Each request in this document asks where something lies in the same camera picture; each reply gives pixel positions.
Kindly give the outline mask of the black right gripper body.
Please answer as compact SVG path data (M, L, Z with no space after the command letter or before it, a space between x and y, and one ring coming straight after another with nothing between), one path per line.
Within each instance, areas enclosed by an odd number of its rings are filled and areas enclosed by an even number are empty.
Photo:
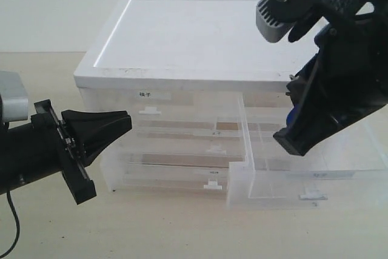
M318 52L287 84L298 113L274 139L303 156L387 104L387 0L323 0L290 30L299 41L320 20Z

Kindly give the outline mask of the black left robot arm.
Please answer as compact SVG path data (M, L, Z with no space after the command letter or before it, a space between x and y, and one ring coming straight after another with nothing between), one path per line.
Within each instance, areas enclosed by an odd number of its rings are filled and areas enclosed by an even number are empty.
M76 204L94 198L86 167L131 131L131 116L125 110L65 110L58 117L48 99L36 102L35 110L27 124L1 126L1 193L60 172Z

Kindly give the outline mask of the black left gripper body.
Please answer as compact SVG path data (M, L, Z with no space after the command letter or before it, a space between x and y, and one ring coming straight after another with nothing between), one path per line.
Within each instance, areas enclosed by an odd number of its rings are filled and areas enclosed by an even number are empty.
M75 143L66 129L65 121L58 118L49 99L34 103L38 118L44 123L44 133L55 147L55 160L76 204L82 204L96 196L93 180L90 179Z

